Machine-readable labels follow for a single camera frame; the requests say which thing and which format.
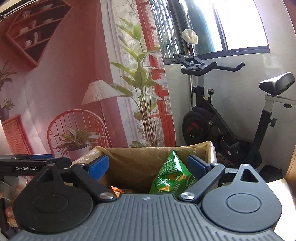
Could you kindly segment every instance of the green chip bag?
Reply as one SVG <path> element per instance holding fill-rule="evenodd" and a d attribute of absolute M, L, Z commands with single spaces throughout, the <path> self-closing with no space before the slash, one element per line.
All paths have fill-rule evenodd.
<path fill-rule="evenodd" d="M 197 179 L 188 171 L 175 151 L 171 151 L 152 183 L 150 194 L 173 193 L 178 197 L 196 182 Z"/>

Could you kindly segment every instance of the printed backdrop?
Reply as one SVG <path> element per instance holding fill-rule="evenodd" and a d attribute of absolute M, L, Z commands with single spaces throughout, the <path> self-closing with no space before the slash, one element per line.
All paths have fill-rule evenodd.
<path fill-rule="evenodd" d="M 41 0 L 0 35 L 0 154 L 176 145 L 148 1 Z"/>

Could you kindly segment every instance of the exercise bike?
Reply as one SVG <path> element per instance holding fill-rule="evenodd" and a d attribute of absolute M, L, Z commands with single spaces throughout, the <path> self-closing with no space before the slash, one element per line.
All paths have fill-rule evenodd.
<path fill-rule="evenodd" d="M 218 66 L 216 62 L 206 65 L 200 58 L 189 53 L 174 54 L 174 57 L 184 66 L 181 72 L 187 75 L 198 76 L 198 85 L 192 88 L 196 93 L 195 107 L 183 118 L 182 132 L 187 145 L 210 140 L 216 152 L 222 154 L 235 167 L 248 163 L 257 168 L 262 163 L 259 148 L 262 144 L 268 125 L 274 127 L 276 119 L 271 119 L 274 102 L 283 103 L 284 107 L 291 108 L 296 100 L 278 96 L 286 91 L 295 81 L 292 73 L 285 73 L 272 79 L 260 82 L 259 88 L 268 93 L 265 96 L 265 106 L 254 140 L 237 137 L 233 134 L 226 122 L 211 104 L 213 89 L 208 89 L 208 98 L 204 95 L 204 75 L 213 69 L 236 72 L 245 66 L 242 62 L 235 68 Z"/>

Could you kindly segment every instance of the wooden cabinet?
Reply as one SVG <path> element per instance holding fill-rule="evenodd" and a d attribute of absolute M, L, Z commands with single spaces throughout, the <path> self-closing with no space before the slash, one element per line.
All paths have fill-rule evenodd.
<path fill-rule="evenodd" d="M 34 154 L 20 115 L 3 121 L 2 127 L 12 154 Z"/>
<path fill-rule="evenodd" d="M 19 11 L 4 35 L 6 43 L 32 68 L 58 25 L 71 9 L 64 0 L 41 0 Z"/>

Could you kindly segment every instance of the plant pot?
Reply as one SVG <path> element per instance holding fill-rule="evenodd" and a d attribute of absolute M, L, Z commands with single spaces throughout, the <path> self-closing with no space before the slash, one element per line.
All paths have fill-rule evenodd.
<path fill-rule="evenodd" d="M 71 159 L 71 161 L 75 161 L 76 159 L 78 159 L 79 157 L 83 156 L 88 152 L 89 152 L 89 146 L 79 150 L 69 151 L 69 158 Z"/>
<path fill-rule="evenodd" d="M 1 122 L 7 120 L 8 118 L 9 118 L 9 110 L 6 109 L 5 107 L 0 109 Z"/>

